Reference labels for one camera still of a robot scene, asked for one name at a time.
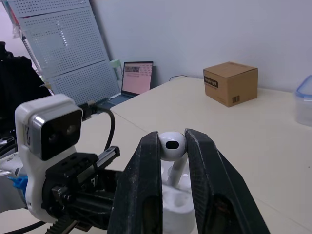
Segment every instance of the table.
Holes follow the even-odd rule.
[[[259,89],[228,108],[205,95],[202,79],[181,77],[112,111],[146,132],[206,133],[244,177],[272,233],[312,233],[312,128],[295,121],[294,105],[291,93]]]

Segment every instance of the laptop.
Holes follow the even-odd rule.
[[[112,99],[100,101],[97,105],[110,109],[151,88],[153,62],[125,62],[123,65],[121,94]]]

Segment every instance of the laptop screen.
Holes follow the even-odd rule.
[[[125,62],[122,93],[139,95],[150,90],[153,62]]]

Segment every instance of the brown box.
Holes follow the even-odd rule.
[[[205,92],[227,107],[258,96],[258,68],[226,62],[204,69]]]

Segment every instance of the pegboard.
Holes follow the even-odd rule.
[[[88,0],[9,0],[16,18],[90,6]]]
[[[91,7],[18,20],[45,79],[108,60]]]
[[[52,90],[71,97],[76,105],[95,102],[120,92],[110,63],[99,62],[57,77],[50,78]]]

